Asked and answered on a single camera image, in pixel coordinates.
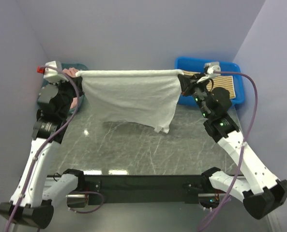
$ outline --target cloth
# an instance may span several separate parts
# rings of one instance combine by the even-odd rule
[[[103,122],[135,122],[169,132],[182,70],[78,71],[95,116]]]

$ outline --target striped mat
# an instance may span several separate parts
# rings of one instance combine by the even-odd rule
[[[185,75],[189,75],[189,76],[192,76],[195,73],[198,73],[198,72],[190,72],[190,71],[185,71],[185,70],[182,70],[182,71]],[[214,81],[213,88],[223,87],[224,89],[227,89],[229,91],[230,99],[236,98],[234,80],[232,76],[218,76],[214,78],[213,81]],[[211,87],[212,87],[212,84],[210,82],[209,84],[207,84],[207,90],[211,91]]]

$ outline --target blue tray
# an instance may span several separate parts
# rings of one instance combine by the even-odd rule
[[[175,62],[175,69],[182,69],[192,72],[203,72],[205,63],[213,62],[215,60],[210,59],[197,59],[190,57],[178,57]],[[237,64],[231,62],[220,62],[221,71],[233,71],[240,72],[240,68]],[[241,104],[244,102],[244,90],[242,84],[242,77],[240,75],[233,75],[234,87],[236,98],[231,99],[233,105]],[[192,96],[184,97],[180,96],[178,104],[180,105],[192,105],[197,106]]]

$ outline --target gray marble surface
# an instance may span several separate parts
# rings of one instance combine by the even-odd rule
[[[239,123],[235,108],[229,115]],[[233,174],[236,165],[206,133],[201,112],[178,105],[168,134],[127,122],[102,123],[88,101],[69,124],[49,174],[68,168],[85,174],[201,174],[219,167]]]

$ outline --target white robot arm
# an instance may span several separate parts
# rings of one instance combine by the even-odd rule
[[[47,63],[47,66],[61,69],[61,64],[56,61]],[[38,99],[40,109],[33,128],[30,155],[10,202],[0,204],[0,214],[10,222],[44,229],[53,217],[54,207],[67,194],[86,190],[83,171],[68,169],[58,182],[44,191],[50,164],[67,129],[66,119],[73,97],[82,92],[82,78],[74,78],[70,83],[56,70],[38,68],[38,72],[51,84],[41,89]]]
[[[218,76],[220,66],[218,62],[205,64],[204,72],[193,76],[178,75],[184,96],[193,96],[203,116],[205,129],[220,147],[238,165],[242,146],[241,172],[246,182],[236,180],[230,195],[243,202],[244,207],[256,219],[261,219],[272,210],[282,205],[287,198],[287,181],[280,181],[260,161],[258,156],[245,142],[243,134],[237,124],[228,115],[232,106],[229,92],[216,87],[208,91],[206,86],[210,79]],[[227,192],[233,177],[218,168],[211,168],[202,174],[202,186],[206,191],[219,189]]]

